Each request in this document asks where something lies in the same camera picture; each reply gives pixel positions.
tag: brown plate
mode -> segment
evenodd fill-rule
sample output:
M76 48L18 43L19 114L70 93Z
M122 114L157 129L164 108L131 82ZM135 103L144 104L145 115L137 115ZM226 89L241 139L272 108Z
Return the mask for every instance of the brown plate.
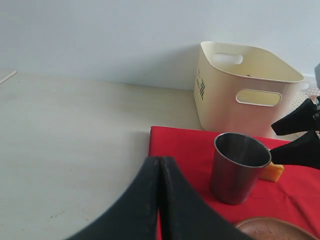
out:
M272 217L253 217L235 225L256 240L319 240L302 228Z

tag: stainless steel cup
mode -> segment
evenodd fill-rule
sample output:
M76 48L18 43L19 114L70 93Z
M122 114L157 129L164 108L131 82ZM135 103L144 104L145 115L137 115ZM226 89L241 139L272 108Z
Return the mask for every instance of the stainless steel cup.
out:
M235 132L226 132L214 140L210 188L220 201L244 203L259 175L271 162L269 149L260 141Z

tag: red cloth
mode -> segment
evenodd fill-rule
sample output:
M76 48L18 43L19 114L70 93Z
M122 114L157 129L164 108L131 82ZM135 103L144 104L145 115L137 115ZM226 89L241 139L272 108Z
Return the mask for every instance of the red cloth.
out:
M258 180L248 200L241 205L219 202L209 182L216 132L153 126L149 156L172 156L188 182L205 202L230 223L250 217L273 217L297 225L320 237L320 170L284 166L277 183ZM257 137L269 149L287 141Z

